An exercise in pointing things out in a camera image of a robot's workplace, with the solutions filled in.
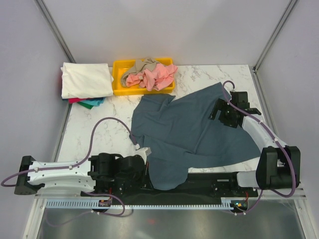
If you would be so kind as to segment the blue-grey t-shirt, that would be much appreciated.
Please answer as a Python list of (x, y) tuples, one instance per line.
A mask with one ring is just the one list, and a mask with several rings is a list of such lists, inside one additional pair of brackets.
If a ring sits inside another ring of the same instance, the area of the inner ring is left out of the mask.
[(260, 156), (242, 128), (209, 119), (221, 98), (221, 83), (180, 99), (169, 94), (141, 98), (131, 131), (141, 147), (151, 149), (149, 174), (155, 189), (171, 190), (184, 183), (189, 168), (228, 166)]

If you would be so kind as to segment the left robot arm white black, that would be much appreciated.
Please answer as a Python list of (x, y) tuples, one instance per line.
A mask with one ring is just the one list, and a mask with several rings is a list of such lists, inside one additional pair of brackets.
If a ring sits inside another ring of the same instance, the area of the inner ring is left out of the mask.
[(24, 156), (14, 193), (120, 195), (142, 186), (146, 168), (147, 160), (140, 155), (123, 157), (120, 154), (100, 153), (82, 164), (77, 161), (42, 163), (31, 156)]

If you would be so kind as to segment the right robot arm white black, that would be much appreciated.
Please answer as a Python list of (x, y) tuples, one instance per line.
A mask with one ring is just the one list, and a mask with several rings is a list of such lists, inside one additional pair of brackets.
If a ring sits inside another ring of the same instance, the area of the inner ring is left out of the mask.
[(218, 99), (209, 119), (218, 120), (232, 128), (241, 127), (253, 139), (261, 152), (256, 170), (238, 172), (237, 179), (228, 183), (228, 190), (240, 196), (246, 187), (271, 190), (280, 194), (289, 189), (286, 197), (294, 194), (300, 183), (301, 152), (288, 146), (267, 126), (262, 113), (250, 107), (247, 92), (224, 92)]

